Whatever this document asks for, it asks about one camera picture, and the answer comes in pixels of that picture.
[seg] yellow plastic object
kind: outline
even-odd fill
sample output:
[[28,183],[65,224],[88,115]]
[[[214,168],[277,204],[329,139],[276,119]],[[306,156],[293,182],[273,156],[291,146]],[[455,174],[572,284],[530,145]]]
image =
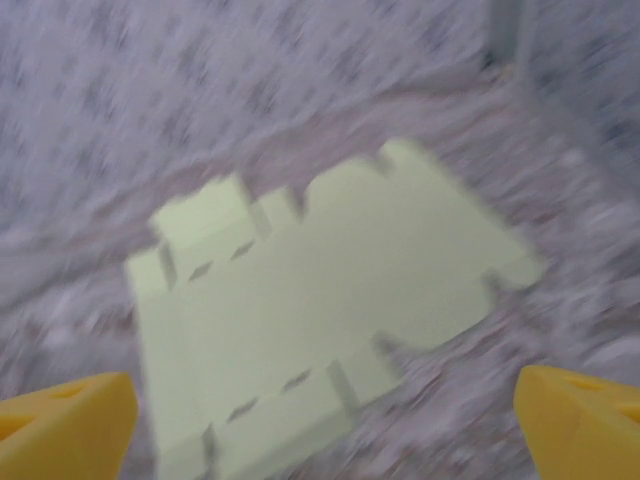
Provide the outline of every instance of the yellow plastic object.
[[542,480],[640,478],[640,388],[529,366],[514,405]]
[[1,480],[114,480],[138,415],[127,374],[0,402]]
[[[400,378],[383,332],[435,347],[486,316],[481,277],[529,285],[535,253],[420,145],[353,158],[249,202],[213,182],[160,210],[127,263],[161,479],[261,480],[343,436]],[[216,454],[206,433],[213,426]]]

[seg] yellow triangular piece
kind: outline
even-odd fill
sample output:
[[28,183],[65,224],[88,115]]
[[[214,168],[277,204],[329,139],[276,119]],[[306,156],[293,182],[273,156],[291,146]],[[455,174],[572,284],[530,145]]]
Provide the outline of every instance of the yellow triangular piece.
[[0,402],[0,478],[113,480],[137,414],[133,383],[124,373]]
[[529,366],[514,406],[542,480],[640,477],[640,388]]

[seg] gray carpet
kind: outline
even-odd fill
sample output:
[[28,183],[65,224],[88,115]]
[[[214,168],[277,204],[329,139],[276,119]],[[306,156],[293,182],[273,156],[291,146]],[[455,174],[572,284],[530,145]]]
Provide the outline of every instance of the gray carpet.
[[0,231],[481,48],[481,0],[4,0]]
[[[295,186],[334,161],[376,151],[389,136],[409,135],[549,262],[532,289],[493,285],[497,309],[478,328],[426,355],[398,351],[405,385],[362,412],[344,442],[280,478],[533,480],[512,410],[522,366],[547,363],[640,385],[640,208],[564,138],[544,134],[545,121],[512,91],[503,81],[478,81],[452,95],[384,96],[245,151],[261,153],[249,172],[256,188]],[[59,237],[48,238],[36,253],[0,256],[0,398],[91,373],[131,372],[141,417],[123,480],[154,477],[132,300],[120,264],[139,245],[144,222],[122,219],[148,214],[148,199],[176,184],[192,191],[203,170],[185,168],[120,199],[108,222],[105,212],[90,229],[81,222],[84,238],[66,241],[66,248]],[[1,300],[12,291],[21,302],[13,297],[7,308]]]
[[586,126],[597,161],[640,193],[640,3],[537,1],[530,59],[539,94]]

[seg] patterned carpet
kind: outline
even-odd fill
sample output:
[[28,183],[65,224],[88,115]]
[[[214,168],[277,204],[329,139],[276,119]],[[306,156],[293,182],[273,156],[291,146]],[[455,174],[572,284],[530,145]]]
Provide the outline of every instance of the patterned carpet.
[[[426,355],[400,349],[394,357],[406,384],[363,412],[344,442],[283,478],[533,480],[512,411],[522,366],[545,363],[640,385],[638,204],[570,142],[545,134],[546,119],[532,116],[512,87],[477,81],[451,95],[384,96],[244,151],[261,154],[248,172],[257,192],[303,186],[332,162],[409,135],[549,262],[532,289],[493,285],[498,308],[478,328]],[[66,240],[74,228],[61,225],[64,232],[47,232],[28,252],[22,237],[20,254],[0,256],[0,398],[130,372],[141,417],[121,480],[155,478],[136,322],[120,264],[145,239],[144,219],[123,219],[148,214],[150,199],[193,191],[211,163],[149,182],[102,211],[91,228],[77,218],[80,238]]]
[[640,3],[536,0],[531,73],[538,93],[583,123],[591,155],[640,192]]
[[483,5],[0,2],[0,230],[468,58]]

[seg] light green cardboard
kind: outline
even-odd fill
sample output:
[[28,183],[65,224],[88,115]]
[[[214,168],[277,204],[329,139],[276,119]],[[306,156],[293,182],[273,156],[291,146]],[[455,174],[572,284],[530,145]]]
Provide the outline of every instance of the light green cardboard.
[[304,212],[286,189],[250,203],[232,178],[154,217],[162,246],[129,275],[158,453],[165,472],[184,471],[176,480],[205,468],[201,446],[180,448],[210,423],[222,480],[261,480],[326,447],[400,381],[376,335],[435,347],[489,313],[489,270],[520,285],[541,275],[421,146],[391,140],[380,160],[318,177]]

